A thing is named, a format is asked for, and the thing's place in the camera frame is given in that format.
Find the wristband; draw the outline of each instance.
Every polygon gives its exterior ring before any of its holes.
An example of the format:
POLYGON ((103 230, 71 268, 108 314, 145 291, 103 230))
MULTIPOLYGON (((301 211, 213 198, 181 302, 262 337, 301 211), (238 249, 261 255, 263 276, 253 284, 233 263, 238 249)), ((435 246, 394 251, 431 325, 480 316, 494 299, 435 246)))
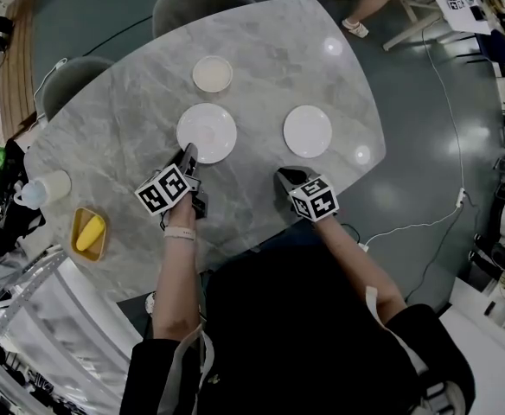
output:
POLYGON ((164 238, 172 239, 190 239, 195 241, 195 231, 187 229, 186 227, 166 227, 164 229, 164 238))

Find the marble table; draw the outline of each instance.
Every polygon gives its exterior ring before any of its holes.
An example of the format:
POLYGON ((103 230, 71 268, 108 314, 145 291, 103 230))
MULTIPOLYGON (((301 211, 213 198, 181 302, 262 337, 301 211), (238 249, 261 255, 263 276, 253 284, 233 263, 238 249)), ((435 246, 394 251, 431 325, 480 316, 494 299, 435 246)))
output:
POLYGON ((134 195, 153 169, 178 149, 176 125, 190 106, 212 102, 232 114, 237 143, 198 176, 209 194, 198 224, 197 268, 223 262, 297 221, 274 190, 274 173, 308 165, 337 193, 385 156, 380 117, 351 47, 316 0, 274 0, 209 16, 129 54, 68 103, 25 158, 31 176, 64 169, 71 193, 43 208, 55 237, 94 284, 115 300, 153 291, 163 249, 159 217, 134 195), (195 87, 191 71, 216 54, 233 66, 219 94, 195 87), (283 137, 285 116, 298 105, 329 116, 333 138, 319 157, 294 155, 283 137), (97 263, 72 253, 69 236, 79 206, 108 222, 97 263))

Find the person's left hand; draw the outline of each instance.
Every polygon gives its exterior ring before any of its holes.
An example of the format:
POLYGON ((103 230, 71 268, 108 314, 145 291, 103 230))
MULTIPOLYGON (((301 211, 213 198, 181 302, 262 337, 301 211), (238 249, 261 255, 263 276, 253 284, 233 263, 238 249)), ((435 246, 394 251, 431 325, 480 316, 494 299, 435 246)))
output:
POLYGON ((169 211, 169 226, 186 227, 195 230, 195 210, 190 193, 183 198, 169 211))

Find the gray chair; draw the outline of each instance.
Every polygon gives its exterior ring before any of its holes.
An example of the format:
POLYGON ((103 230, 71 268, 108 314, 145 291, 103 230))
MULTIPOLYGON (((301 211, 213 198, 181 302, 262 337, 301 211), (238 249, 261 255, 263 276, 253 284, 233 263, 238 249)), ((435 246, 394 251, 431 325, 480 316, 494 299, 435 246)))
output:
POLYGON ((47 119, 51 120, 79 91, 113 64, 101 57, 78 57, 54 71, 43 86, 42 105, 47 119))
POLYGON ((254 3, 254 0, 157 0, 152 12, 152 35, 158 38, 191 22, 254 3))

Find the gray floor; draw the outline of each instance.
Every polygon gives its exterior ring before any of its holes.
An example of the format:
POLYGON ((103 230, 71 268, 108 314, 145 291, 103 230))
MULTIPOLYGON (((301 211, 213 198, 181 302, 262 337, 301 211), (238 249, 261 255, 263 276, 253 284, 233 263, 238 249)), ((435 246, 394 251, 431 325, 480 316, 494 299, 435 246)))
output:
MULTIPOLYGON (((319 0, 338 22, 354 1, 319 0)), ((35 17, 35 81, 63 56, 84 54, 118 30, 150 14, 155 0, 40 0, 35 17)), ((347 35, 374 93, 387 141, 387 157, 343 192, 342 219, 369 236, 411 223, 437 220, 453 208, 460 187, 457 143, 446 100, 421 39, 384 52, 380 45, 407 24, 404 10, 390 3, 368 20, 368 38, 347 35)), ((428 29, 434 38, 442 25, 428 29)), ((119 60, 150 40, 143 23, 95 54, 119 60)), ((479 227, 488 221, 498 183, 492 171, 501 149, 501 105, 490 64, 466 65, 453 56, 474 48, 473 41, 430 50, 451 98, 463 148, 465 187, 481 206, 479 227)), ((436 263, 411 303, 435 309, 448 300, 454 277, 466 269, 475 210, 465 207, 436 263)), ((406 294, 421 278, 450 220, 430 228, 399 231, 375 240, 373 257, 406 294)))

